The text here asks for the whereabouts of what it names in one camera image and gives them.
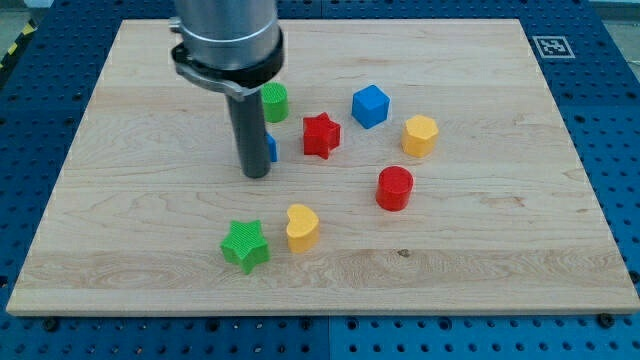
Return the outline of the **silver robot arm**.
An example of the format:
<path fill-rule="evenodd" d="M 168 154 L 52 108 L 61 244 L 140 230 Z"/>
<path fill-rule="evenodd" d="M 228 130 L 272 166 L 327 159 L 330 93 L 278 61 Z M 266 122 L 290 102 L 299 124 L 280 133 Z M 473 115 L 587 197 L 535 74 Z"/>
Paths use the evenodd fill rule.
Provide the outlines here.
<path fill-rule="evenodd" d="M 177 74 L 242 102 L 284 63 L 284 35 L 275 0 L 175 0 L 170 29 Z"/>

